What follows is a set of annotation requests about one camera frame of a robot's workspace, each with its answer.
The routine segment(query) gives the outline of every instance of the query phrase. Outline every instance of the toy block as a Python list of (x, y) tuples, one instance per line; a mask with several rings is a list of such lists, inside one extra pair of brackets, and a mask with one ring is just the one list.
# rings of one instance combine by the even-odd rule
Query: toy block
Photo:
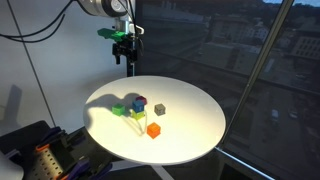
[(147, 127), (147, 134), (152, 138), (156, 138), (160, 134), (161, 127), (153, 122)]
[(132, 109), (138, 113), (144, 111), (144, 104), (140, 100), (136, 100), (132, 102)]
[(144, 105), (147, 105), (147, 99), (145, 97), (143, 97), (143, 96), (137, 97), (136, 100), (140, 100), (140, 101), (143, 102)]
[(117, 116), (121, 116), (124, 114), (125, 107), (122, 104), (116, 104), (112, 106), (112, 113)]
[(139, 120), (144, 117), (144, 111), (141, 112), (135, 112), (134, 110), (131, 112), (131, 117), (133, 117), (135, 120)]
[(164, 107), (163, 104), (157, 104), (154, 106), (154, 112), (158, 115), (161, 116), (166, 113), (166, 107)]

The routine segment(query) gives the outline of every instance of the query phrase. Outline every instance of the black cable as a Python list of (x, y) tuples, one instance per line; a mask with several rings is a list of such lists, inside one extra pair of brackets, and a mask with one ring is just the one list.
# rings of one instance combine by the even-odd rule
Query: black cable
[(132, 13), (132, 22), (133, 22), (134, 32), (135, 32), (135, 36), (136, 36), (135, 38), (139, 40), (138, 45), (139, 45), (139, 47), (140, 47), (140, 54), (141, 54), (141, 56), (143, 56), (143, 50), (144, 50), (143, 42), (142, 42), (142, 40), (139, 38), (140, 34), (139, 34), (139, 32), (137, 31), (136, 18), (135, 18), (135, 16), (134, 16), (134, 12), (133, 12), (133, 8), (132, 8), (131, 0), (128, 0), (128, 1), (129, 1), (131, 13)]
[(131, 3), (131, 0), (128, 0), (128, 1), (129, 1), (129, 5), (130, 5), (131, 14), (132, 14), (132, 22), (133, 22), (133, 26), (134, 26), (134, 32), (135, 32), (135, 35), (139, 37), (139, 32), (137, 31), (136, 18), (134, 17), (132, 3)]
[(42, 39), (32, 40), (32, 41), (25, 41), (25, 40), (13, 39), (13, 38), (11, 38), (11, 37), (5, 37), (5, 38), (10, 39), (10, 40), (12, 40), (12, 41), (23, 42), (23, 43), (37, 43), (37, 42), (44, 41), (44, 40), (50, 38), (52, 35), (54, 35), (54, 34), (57, 32), (57, 30), (59, 29), (60, 25), (61, 25), (62, 22), (63, 22), (64, 17), (65, 17), (65, 14), (62, 15), (62, 18), (61, 18), (59, 24), (57, 25), (57, 27), (54, 29), (54, 31), (53, 31), (51, 34), (49, 34), (47, 37), (44, 37), (44, 38), (42, 38)]
[(121, 2), (121, 0), (118, 0), (118, 2), (119, 2), (119, 3), (122, 5), (122, 7), (127, 11), (128, 15), (129, 15), (129, 16), (131, 17), (131, 19), (132, 19), (132, 16), (131, 16), (128, 8), (126, 8), (126, 6)]
[(71, 5), (71, 3), (75, 1), (75, 0), (70, 0), (69, 3), (60, 11), (60, 13), (58, 14), (58, 16), (49, 24), (47, 25), (46, 27), (40, 29), (39, 31), (36, 31), (34, 33), (31, 33), (31, 34), (25, 34), (25, 35), (5, 35), (5, 34), (0, 34), (0, 36), (3, 36), (5, 38), (22, 38), (22, 37), (29, 37), (29, 36), (33, 36), (33, 35), (36, 35), (36, 34), (39, 34), (45, 30), (47, 30), (48, 28), (50, 28), (59, 18), (60, 16), (65, 12), (65, 10)]
[[(17, 21), (17, 19), (16, 19), (16, 16), (15, 16), (14, 13), (13, 13), (13, 9), (12, 9), (12, 7), (11, 7), (10, 1), (7, 0), (7, 3), (8, 3), (8, 6), (9, 6), (11, 15), (12, 15), (12, 17), (13, 17), (14, 23), (15, 23), (17, 29), (18, 29), (18, 33), (21, 35), (21, 30), (20, 30), (20, 27), (19, 27), (19, 25), (18, 25), (18, 21)], [(45, 94), (44, 94), (44, 91), (43, 91), (43, 88), (42, 88), (42, 86), (41, 86), (39, 77), (38, 77), (38, 75), (37, 75), (36, 69), (35, 69), (35, 67), (34, 67), (34, 65), (33, 65), (33, 62), (32, 62), (32, 60), (31, 60), (31, 57), (30, 57), (28, 48), (27, 48), (27, 46), (26, 46), (25, 43), (23, 43), (23, 47), (24, 47), (24, 49), (25, 49), (25, 51), (26, 51), (28, 60), (29, 60), (29, 62), (30, 62), (31, 68), (32, 68), (32, 71), (33, 71), (33, 73), (34, 73), (34, 75), (35, 75), (35, 77), (36, 77), (37, 83), (38, 83), (39, 88), (40, 88), (40, 92), (41, 92), (41, 94), (42, 94), (43, 100), (44, 100), (44, 102), (45, 102), (45, 104), (46, 104), (46, 107), (47, 107), (47, 109), (48, 109), (48, 112), (49, 112), (50, 118), (51, 118), (51, 120), (52, 120), (52, 123), (53, 123), (54, 127), (56, 127), (56, 123), (55, 123), (55, 121), (54, 121), (52, 112), (51, 112), (50, 107), (49, 107), (49, 103), (48, 103), (47, 98), (46, 98), (46, 96), (45, 96)]]

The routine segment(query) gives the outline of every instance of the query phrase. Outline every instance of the orange cube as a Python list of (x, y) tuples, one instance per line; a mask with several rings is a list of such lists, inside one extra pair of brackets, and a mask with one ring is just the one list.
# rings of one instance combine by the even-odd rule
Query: orange cube
[(157, 137), (160, 134), (160, 130), (161, 130), (161, 127), (158, 124), (156, 124), (155, 122), (153, 122), (152, 124), (150, 124), (147, 127), (147, 134), (152, 139), (154, 139), (155, 137)]

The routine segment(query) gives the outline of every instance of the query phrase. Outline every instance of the table top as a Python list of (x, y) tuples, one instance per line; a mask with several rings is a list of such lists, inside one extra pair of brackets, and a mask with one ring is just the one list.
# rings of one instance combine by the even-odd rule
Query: table top
[[(130, 116), (136, 97), (147, 99), (145, 117)], [(125, 114), (116, 116), (112, 106), (122, 104)], [(154, 112), (163, 104), (165, 114)], [(189, 83), (159, 76), (135, 76), (108, 83), (96, 90), (84, 107), (84, 123), (92, 138), (110, 153), (148, 165), (174, 165), (195, 160), (221, 140), (225, 116), (206, 92)], [(161, 133), (152, 139), (146, 125), (155, 122)]]

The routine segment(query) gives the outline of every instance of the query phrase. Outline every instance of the table leg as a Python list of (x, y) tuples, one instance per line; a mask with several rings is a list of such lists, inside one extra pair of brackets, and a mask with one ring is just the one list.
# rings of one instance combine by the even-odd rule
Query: table leg
[(123, 169), (129, 169), (134, 167), (144, 166), (143, 164), (138, 164), (130, 161), (115, 161), (112, 162), (112, 169), (110, 171), (119, 171)]
[(162, 166), (151, 166), (152, 169), (161, 177), (163, 180), (174, 180), (171, 175)]
[[(145, 164), (138, 164), (130, 161), (115, 161), (112, 162), (112, 169), (110, 171), (119, 171), (123, 169), (135, 168), (145, 166)], [(160, 176), (163, 180), (174, 180), (171, 175), (162, 166), (151, 166), (152, 169)]]

